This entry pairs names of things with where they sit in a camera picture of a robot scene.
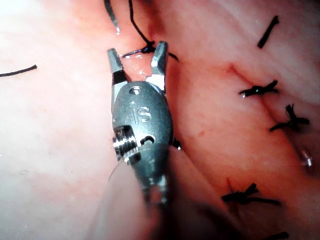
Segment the metal jaw tip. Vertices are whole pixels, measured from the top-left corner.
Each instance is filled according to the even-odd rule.
[[[110,19],[111,19],[111,22],[113,23],[113,25],[115,27],[116,33],[120,34],[120,28],[118,26],[118,21],[116,19],[115,13],[111,7],[110,0],[104,0],[104,6],[105,6],[105,9],[106,9]]]
[[[116,49],[109,49],[107,54],[112,72],[111,111],[113,111],[119,90],[128,83],[128,80]]]
[[[145,78],[146,82],[156,85],[162,93],[166,93],[166,68],[168,62],[168,43],[160,41],[151,61],[152,75]]]

